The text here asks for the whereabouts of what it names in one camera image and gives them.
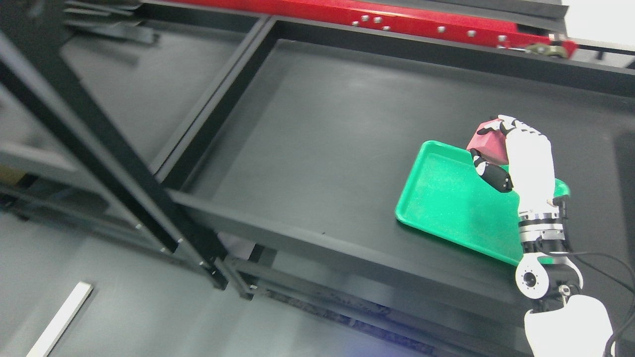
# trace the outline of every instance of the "black cable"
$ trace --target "black cable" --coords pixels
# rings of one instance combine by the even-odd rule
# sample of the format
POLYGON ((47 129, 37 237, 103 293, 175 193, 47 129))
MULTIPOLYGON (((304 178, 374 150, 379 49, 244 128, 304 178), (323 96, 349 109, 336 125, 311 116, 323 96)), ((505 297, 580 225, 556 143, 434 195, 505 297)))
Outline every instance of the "black cable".
MULTIPOLYGON (((635 271, 633 271, 633 269, 631 268, 631 266, 624 262, 622 259, 619 259, 617 257, 614 257, 612 255, 606 254, 606 253, 599 253, 599 252, 577 252, 577 253, 551 253, 551 252, 545 252, 542 249, 542 237, 538 238, 536 240, 536 242, 539 242, 540 244, 537 245, 538 250, 540 251, 540 253, 543 253, 545 255, 548 255, 550 257, 577 257, 579 255, 598 255, 600 257, 606 257, 609 259, 613 259, 614 261, 618 262, 619 264, 622 264, 626 270, 628 270, 629 274, 631 275, 631 281, 633 286, 635 286, 635 271)), ((626 328, 628 328, 628 326, 633 322, 633 320, 635 320, 635 293, 633 294, 633 298, 631 301, 631 308, 629 309, 629 313, 627 314, 627 318, 625 319, 625 321, 622 323, 622 325, 613 332, 613 335, 611 335, 611 337, 608 339, 608 341, 606 341, 606 346, 604 348, 604 357, 610 357, 611 355, 611 346, 613 345, 613 343, 618 340, 623 332, 626 330, 626 328)))
POLYGON ((614 282, 618 283, 619 285, 622 285, 623 288, 625 288, 626 290, 630 291, 631 293, 635 293, 635 288, 631 287, 630 285, 628 285, 627 283, 625 283, 624 281, 622 281, 620 278, 616 278, 613 275, 603 271, 602 269, 594 266, 593 264, 589 263, 588 261, 580 258, 580 257, 574 257, 576 258, 580 263, 583 263, 584 265, 586 265, 587 267, 590 267, 591 269, 597 271, 598 273, 606 276, 607 278, 613 280, 614 282))

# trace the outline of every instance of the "robotic hand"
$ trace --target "robotic hand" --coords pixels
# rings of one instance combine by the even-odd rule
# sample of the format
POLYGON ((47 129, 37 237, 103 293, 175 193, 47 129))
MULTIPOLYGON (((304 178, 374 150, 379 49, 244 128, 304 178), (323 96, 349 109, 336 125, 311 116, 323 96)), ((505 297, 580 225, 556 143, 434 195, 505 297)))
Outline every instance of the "robotic hand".
POLYGON ((509 161, 509 172, 471 149, 477 173, 500 192, 519 196, 519 237, 523 258, 516 269, 516 284, 532 299, 525 314, 525 333, 536 357, 607 357, 605 345, 613 330, 606 308, 582 295, 578 267, 568 257, 548 254, 569 252, 566 241, 566 196, 554 198, 555 176, 551 143, 523 122, 499 115, 476 135, 499 131, 509 161))

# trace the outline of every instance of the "red object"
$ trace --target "red object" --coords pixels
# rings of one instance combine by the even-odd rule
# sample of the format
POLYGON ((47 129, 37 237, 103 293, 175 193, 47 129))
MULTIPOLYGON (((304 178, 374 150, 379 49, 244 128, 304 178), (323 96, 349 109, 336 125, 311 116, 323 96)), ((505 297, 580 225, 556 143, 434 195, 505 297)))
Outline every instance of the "red object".
MULTIPOLYGON (((476 131, 483 129, 487 124, 494 121, 500 121, 494 119, 481 123, 476 131)), ((467 144, 467 150, 476 149, 481 152, 483 158, 496 165, 507 165, 509 160, 507 159, 507 148, 505 147, 505 135, 500 131, 491 131, 484 135, 478 135, 474 133, 472 140, 467 144)))
MULTIPOLYGON (((547 36, 525 34, 514 22, 490 18, 366 3, 355 0, 174 0, 270 15, 304 18, 332 24, 447 39, 461 43, 506 48, 525 48, 533 43, 549 44, 547 36)), ((563 41, 569 56, 577 45, 563 41)))

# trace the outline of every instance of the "black tray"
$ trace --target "black tray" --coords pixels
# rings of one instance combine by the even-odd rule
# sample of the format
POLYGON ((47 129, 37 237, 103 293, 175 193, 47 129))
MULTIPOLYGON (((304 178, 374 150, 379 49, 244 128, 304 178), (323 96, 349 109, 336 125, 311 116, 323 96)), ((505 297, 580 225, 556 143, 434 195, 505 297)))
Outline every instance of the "black tray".
MULTIPOLYGON (((512 266, 394 218, 413 160, 521 118, 552 140, 574 247, 632 259, 633 73, 273 18, 159 177, 200 224, 521 326, 512 266)), ((629 295, 584 273, 620 321, 629 295)))

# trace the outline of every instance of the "red block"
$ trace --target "red block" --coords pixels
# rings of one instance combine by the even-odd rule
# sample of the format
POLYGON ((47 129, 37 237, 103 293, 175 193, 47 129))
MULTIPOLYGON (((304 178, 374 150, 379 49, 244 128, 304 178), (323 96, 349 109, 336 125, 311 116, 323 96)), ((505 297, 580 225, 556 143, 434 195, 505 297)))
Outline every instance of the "red block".
MULTIPOLYGON (((476 131, 499 119, 494 119, 481 123, 476 131)), ((472 140, 467 144, 467 150, 476 149, 481 152, 485 160, 496 165, 507 165, 507 148, 505 147, 505 135, 500 131, 491 131, 485 135, 474 133, 472 140)))

